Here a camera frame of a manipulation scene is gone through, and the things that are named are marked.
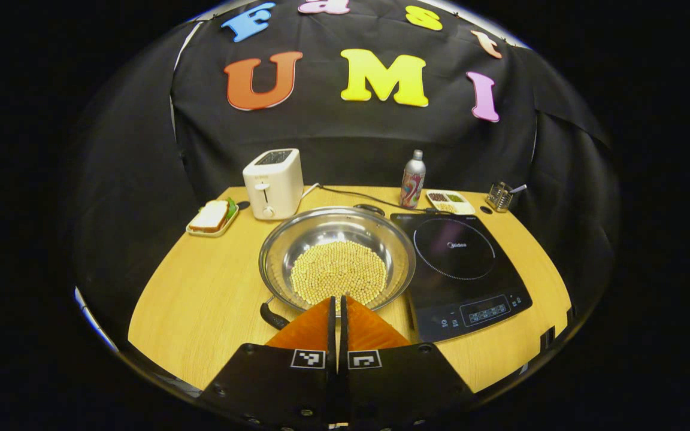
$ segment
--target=black induction cooker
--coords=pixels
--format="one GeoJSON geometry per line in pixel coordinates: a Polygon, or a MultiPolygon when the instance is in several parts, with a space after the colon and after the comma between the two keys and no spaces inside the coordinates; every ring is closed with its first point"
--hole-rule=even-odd
{"type": "Polygon", "coordinates": [[[449,340],[531,306],[512,262],[476,216],[393,214],[417,254],[407,287],[420,341],[449,340]]]}

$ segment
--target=food tray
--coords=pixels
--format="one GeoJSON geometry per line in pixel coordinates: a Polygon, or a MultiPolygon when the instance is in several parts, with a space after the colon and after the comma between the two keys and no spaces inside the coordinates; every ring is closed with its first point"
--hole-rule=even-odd
{"type": "Polygon", "coordinates": [[[437,210],[449,211],[450,213],[469,215],[475,214],[476,209],[470,205],[465,196],[451,190],[425,189],[425,196],[428,197],[430,204],[437,210]]]}
{"type": "Polygon", "coordinates": [[[230,227],[231,223],[233,223],[233,220],[236,218],[236,216],[238,216],[238,213],[240,211],[241,210],[239,210],[239,208],[237,206],[236,212],[233,213],[233,215],[231,215],[231,218],[228,219],[227,223],[225,223],[225,226],[222,226],[222,229],[220,229],[217,232],[213,232],[213,233],[195,231],[195,230],[192,230],[190,228],[191,223],[193,223],[193,221],[199,216],[199,214],[196,214],[193,217],[193,219],[191,219],[191,221],[189,221],[188,224],[186,224],[186,232],[188,232],[189,234],[194,235],[194,236],[208,236],[210,238],[217,238],[218,236],[222,236],[222,234],[224,234],[225,231],[228,230],[228,227],[230,227]]]}

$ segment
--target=black pan handle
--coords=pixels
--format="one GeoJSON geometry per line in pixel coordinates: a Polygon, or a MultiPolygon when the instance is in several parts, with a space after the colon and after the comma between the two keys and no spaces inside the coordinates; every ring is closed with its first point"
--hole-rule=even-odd
{"type": "Polygon", "coordinates": [[[381,208],[377,208],[377,207],[375,207],[374,205],[369,205],[369,204],[358,204],[358,205],[354,205],[353,207],[355,207],[355,208],[361,208],[362,210],[373,211],[373,212],[375,212],[375,213],[380,214],[380,215],[383,216],[383,217],[385,216],[385,212],[384,212],[381,208]]]}
{"type": "Polygon", "coordinates": [[[284,327],[289,324],[289,321],[285,319],[284,316],[280,316],[271,311],[270,306],[268,306],[268,302],[263,302],[260,306],[260,316],[262,316],[264,321],[268,322],[269,325],[277,330],[284,329],[284,327]]]}

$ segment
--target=colorful foam letter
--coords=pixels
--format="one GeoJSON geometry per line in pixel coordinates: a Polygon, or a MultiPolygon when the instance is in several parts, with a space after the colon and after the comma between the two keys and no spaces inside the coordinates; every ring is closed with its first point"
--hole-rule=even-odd
{"type": "Polygon", "coordinates": [[[441,17],[433,11],[417,6],[406,6],[406,12],[406,19],[414,25],[436,30],[436,32],[443,28],[441,22],[438,21],[441,17]]]}
{"type": "Polygon", "coordinates": [[[499,52],[497,52],[496,49],[494,49],[494,47],[497,46],[497,42],[488,38],[488,35],[486,33],[476,32],[474,30],[470,30],[470,32],[473,35],[477,36],[477,38],[479,39],[479,44],[481,44],[481,47],[484,49],[484,51],[488,52],[488,54],[491,55],[491,57],[502,58],[502,54],[500,54],[499,52]]]}
{"type": "Polygon", "coordinates": [[[326,12],[339,16],[340,14],[347,14],[350,9],[347,7],[348,0],[306,0],[307,3],[299,5],[298,11],[304,14],[319,14],[326,12]]]}
{"type": "Polygon", "coordinates": [[[476,90],[476,107],[473,108],[473,116],[482,120],[496,123],[499,121],[499,114],[494,110],[494,96],[491,87],[494,81],[490,77],[476,72],[468,72],[468,78],[473,81],[476,90]]]}
{"type": "Polygon", "coordinates": [[[259,58],[230,63],[223,70],[228,74],[228,103],[236,109],[256,110],[287,100],[295,89],[295,65],[301,58],[302,53],[298,51],[271,55],[271,62],[276,63],[276,86],[267,93],[252,91],[252,73],[260,64],[259,58]]]}
{"type": "Polygon", "coordinates": [[[411,55],[399,55],[391,68],[386,69],[380,59],[368,49],[345,49],[340,52],[347,58],[349,71],[347,88],[340,93],[345,101],[367,101],[372,92],[367,90],[367,79],[381,101],[386,101],[398,84],[395,102],[415,107],[428,106],[428,98],[422,91],[422,68],[425,61],[411,55]]]}
{"type": "Polygon", "coordinates": [[[220,28],[230,27],[233,33],[236,33],[233,42],[243,41],[249,36],[256,35],[265,30],[265,28],[268,28],[268,23],[264,21],[270,19],[271,12],[266,9],[270,9],[274,6],[276,6],[276,3],[263,3],[256,8],[249,9],[249,11],[238,14],[228,21],[223,22],[220,28]]]}

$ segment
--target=toaster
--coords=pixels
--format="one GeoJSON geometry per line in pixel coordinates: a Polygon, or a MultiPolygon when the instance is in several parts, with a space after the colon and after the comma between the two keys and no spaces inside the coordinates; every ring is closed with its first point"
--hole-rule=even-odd
{"type": "Polygon", "coordinates": [[[280,220],[295,215],[304,188],[298,149],[266,151],[243,174],[255,218],[280,220]]]}

